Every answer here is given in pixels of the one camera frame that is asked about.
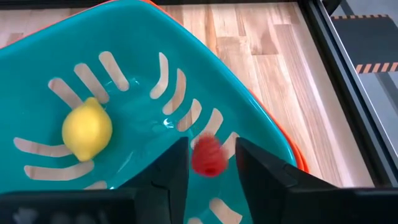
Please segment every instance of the black metal frame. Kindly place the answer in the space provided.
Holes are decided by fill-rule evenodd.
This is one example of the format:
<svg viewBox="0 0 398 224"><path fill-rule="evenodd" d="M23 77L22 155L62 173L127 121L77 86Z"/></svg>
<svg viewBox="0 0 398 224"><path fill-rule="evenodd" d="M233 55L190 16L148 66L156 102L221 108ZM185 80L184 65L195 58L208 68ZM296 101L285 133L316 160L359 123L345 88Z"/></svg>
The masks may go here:
<svg viewBox="0 0 398 224"><path fill-rule="evenodd" d="M104 0L0 0L0 9L37 9L55 7L90 7ZM157 4L211 4L239 2L298 2L315 41L333 88L354 134L361 154L375 185L398 186L398 169L388 152L379 121L372 117L373 110L354 67L334 30L331 14L341 0L154 0Z"/></svg>

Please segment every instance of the black mat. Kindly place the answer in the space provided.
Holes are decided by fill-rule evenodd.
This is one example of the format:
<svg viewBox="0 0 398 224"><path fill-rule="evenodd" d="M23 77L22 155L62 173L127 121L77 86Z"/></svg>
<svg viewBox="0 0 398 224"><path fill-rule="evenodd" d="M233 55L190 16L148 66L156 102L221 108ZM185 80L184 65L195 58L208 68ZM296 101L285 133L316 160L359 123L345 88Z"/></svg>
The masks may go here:
<svg viewBox="0 0 398 224"><path fill-rule="evenodd" d="M398 28L388 15L331 18L358 73L398 70Z"/></svg>

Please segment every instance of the orange and black stripe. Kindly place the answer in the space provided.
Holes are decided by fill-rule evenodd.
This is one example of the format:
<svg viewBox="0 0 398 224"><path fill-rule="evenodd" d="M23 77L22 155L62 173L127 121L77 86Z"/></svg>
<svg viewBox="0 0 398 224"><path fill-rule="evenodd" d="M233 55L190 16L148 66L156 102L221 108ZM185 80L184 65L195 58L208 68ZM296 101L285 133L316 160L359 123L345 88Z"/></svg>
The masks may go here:
<svg viewBox="0 0 398 224"><path fill-rule="evenodd" d="M377 72L396 72L398 71L398 62L393 63L368 63L357 65L356 73L377 73Z"/></svg>
<svg viewBox="0 0 398 224"><path fill-rule="evenodd" d="M332 19L364 19L364 18L381 18L388 17L387 14L375 14L375 15L351 15L351 16L332 16Z"/></svg>

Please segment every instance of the hardwood floor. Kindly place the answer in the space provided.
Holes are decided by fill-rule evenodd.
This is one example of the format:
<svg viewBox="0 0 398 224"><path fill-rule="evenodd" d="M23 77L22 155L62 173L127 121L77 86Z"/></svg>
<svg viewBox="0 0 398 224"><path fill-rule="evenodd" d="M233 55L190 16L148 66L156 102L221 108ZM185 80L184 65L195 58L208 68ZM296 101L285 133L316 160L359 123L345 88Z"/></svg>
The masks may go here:
<svg viewBox="0 0 398 224"><path fill-rule="evenodd" d="M372 182L295 3L164 6L257 95L299 145L311 174ZM0 46L81 9L0 11Z"/></svg>

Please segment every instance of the yellow lemon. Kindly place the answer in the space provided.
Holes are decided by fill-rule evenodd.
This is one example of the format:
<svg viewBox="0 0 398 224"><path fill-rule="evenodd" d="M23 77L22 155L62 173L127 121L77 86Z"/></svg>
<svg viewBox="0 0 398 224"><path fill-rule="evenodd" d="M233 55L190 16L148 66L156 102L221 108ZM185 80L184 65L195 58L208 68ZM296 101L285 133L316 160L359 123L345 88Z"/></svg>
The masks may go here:
<svg viewBox="0 0 398 224"><path fill-rule="evenodd" d="M81 162L101 152L111 136L111 118L93 97L72 110L62 124L63 142Z"/></svg>

